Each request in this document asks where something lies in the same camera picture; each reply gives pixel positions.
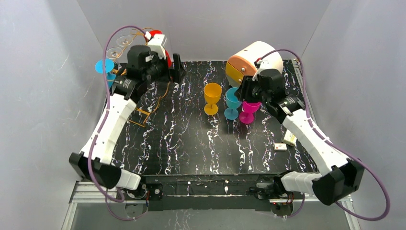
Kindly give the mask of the light blue plastic wine glass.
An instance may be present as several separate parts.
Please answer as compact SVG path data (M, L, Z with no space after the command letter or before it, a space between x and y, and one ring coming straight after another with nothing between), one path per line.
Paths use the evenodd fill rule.
M237 87L233 87L226 92L226 105L227 108L224 111L224 116L228 120L235 120L239 116L238 108L242 105L242 102L235 96Z

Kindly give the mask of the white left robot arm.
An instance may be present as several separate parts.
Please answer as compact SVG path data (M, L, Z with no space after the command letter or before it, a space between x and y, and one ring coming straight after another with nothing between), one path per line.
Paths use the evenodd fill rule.
M151 83L180 83L186 71L180 55L158 57L158 52L145 45L135 45L127 53L127 63L106 60L109 95L106 107L90 139L79 153L71 153L69 163L85 179L94 179L99 185L136 190L141 176L111 164L113 150L136 104Z

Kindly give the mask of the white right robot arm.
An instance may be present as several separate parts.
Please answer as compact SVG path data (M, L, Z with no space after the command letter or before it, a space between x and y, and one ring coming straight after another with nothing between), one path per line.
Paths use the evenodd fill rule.
M318 167L318 173L287 170L276 175L274 192L315 195L329 206L358 190L364 167L332 148L320 136L321 132L315 131L304 103L286 92L284 77L278 70L264 69L256 76L244 76L235 96L247 103L262 103L271 116L293 133Z

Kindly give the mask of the magenta plastic wine glass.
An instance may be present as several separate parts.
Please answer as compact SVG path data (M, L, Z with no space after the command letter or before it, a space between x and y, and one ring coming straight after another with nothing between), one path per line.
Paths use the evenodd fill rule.
M259 110L261 102L248 103L244 101L242 103L242 112L239 114L239 120L244 124L250 124L254 121L254 113Z

